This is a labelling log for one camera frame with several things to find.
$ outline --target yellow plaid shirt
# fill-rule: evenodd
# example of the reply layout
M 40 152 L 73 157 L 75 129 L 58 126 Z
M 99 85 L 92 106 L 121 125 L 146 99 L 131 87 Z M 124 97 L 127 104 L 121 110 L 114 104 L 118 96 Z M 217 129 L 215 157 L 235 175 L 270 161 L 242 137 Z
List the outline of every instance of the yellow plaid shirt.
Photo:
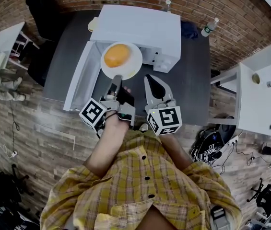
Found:
M 63 229 L 73 213 L 79 229 L 137 228 L 155 206 L 177 229 L 210 229 L 210 206 L 222 206 L 239 226 L 242 214 L 228 186 L 203 162 L 178 170 L 155 138 L 137 134 L 98 178 L 81 165 L 65 172 L 50 192 L 41 229 Z

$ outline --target power strip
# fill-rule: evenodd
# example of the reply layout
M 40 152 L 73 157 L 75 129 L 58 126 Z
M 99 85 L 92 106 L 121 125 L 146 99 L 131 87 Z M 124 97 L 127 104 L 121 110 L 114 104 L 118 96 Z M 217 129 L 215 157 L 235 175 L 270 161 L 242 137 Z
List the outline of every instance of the power strip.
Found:
M 18 154 L 18 152 L 17 152 L 17 151 L 14 151 L 14 152 L 12 153 L 12 158 L 13 158 L 13 157 L 16 157 L 17 154 Z
M 239 136 L 235 136 L 233 138 L 230 139 L 230 141 L 228 141 L 228 145 L 232 145 L 234 143 L 237 143 L 239 141 Z

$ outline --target hand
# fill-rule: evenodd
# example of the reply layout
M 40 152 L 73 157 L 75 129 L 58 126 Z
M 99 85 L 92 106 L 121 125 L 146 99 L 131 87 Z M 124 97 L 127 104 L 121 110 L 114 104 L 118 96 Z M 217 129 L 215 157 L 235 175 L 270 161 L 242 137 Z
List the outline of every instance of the hand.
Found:
M 131 90 L 124 87 L 126 91 L 131 93 Z M 109 134 L 116 143 L 122 143 L 126 132 L 129 130 L 130 123 L 128 121 L 123 121 L 118 118 L 115 114 L 116 111 L 109 111 L 106 113 L 106 127 L 104 133 Z

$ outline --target gray table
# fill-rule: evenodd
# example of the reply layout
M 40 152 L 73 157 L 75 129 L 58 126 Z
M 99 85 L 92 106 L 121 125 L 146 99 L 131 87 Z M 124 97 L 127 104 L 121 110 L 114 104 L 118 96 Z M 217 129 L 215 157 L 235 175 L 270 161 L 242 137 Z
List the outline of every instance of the gray table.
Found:
M 73 73 L 91 33 L 88 23 L 99 11 L 76 12 L 66 27 L 50 64 L 43 97 L 65 101 Z M 132 89 L 136 115 L 146 116 L 144 76 L 152 74 L 165 81 L 172 89 L 177 105 L 181 108 L 182 121 L 191 125 L 206 125 L 210 100 L 210 48 L 209 39 L 199 35 L 191 40 L 181 37 L 181 59 L 169 73 L 153 71 L 152 66 L 142 65 L 131 79 L 123 82 Z M 93 98 L 100 99 L 111 79 L 100 71 Z

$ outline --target white plate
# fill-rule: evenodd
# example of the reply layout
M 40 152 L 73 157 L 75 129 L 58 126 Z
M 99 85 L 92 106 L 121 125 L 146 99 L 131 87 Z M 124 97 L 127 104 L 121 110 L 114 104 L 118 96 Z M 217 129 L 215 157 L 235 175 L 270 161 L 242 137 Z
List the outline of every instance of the white plate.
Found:
M 127 45 L 130 49 L 130 57 L 123 65 L 111 68 L 108 67 L 105 63 L 105 54 L 111 47 L 116 44 Z M 105 49 L 100 61 L 103 73 L 106 74 L 109 78 L 113 79 L 116 75 L 121 75 L 122 79 L 126 80 L 132 78 L 141 69 L 141 65 L 143 63 L 143 56 L 140 49 L 136 45 L 127 42 L 116 42 Z

